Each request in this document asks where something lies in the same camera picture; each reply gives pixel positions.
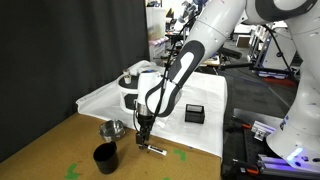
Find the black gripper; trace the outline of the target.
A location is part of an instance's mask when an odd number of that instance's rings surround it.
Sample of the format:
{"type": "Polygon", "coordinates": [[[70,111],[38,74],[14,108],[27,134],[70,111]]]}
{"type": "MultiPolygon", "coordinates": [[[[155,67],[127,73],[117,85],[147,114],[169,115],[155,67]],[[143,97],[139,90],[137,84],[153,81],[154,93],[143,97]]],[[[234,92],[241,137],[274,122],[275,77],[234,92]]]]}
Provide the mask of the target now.
{"type": "Polygon", "coordinates": [[[144,148],[148,148],[148,141],[149,136],[154,124],[154,117],[153,116],[144,116],[141,114],[137,115],[138,124],[140,125],[140,129],[136,133],[136,144],[138,147],[142,146],[144,148]]]}

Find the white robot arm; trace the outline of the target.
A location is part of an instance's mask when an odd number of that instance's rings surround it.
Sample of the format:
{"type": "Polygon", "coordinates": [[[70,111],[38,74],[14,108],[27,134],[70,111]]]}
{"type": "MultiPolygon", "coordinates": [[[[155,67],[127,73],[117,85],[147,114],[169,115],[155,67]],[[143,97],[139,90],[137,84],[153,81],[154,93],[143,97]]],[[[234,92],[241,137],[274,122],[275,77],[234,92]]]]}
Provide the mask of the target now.
{"type": "Polygon", "coordinates": [[[216,52],[238,58],[224,42],[240,24],[283,21],[302,58],[296,98],[276,130],[266,137],[269,148],[290,166],[320,168],[320,0],[211,0],[194,23],[176,60],[163,73],[139,76],[137,108],[139,144],[148,139],[156,117],[171,114],[191,73],[216,52]]]}

